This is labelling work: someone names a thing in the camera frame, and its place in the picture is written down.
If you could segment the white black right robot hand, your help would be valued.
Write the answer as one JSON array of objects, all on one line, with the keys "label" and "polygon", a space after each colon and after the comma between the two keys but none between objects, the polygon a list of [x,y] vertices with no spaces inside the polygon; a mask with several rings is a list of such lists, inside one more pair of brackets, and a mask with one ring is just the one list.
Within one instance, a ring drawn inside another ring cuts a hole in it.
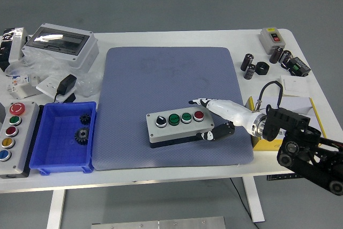
[{"label": "white black right robot hand", "polygon": [[233,135],[235,127],[243,127],[250,135],[256,135],[260,113],[252,112],[246,107],[230,100],[199,98],[190,100],[189,104],[203,106],[213,114],[228,121],[208,132],[197,133],[197,138],[216,141]]}]

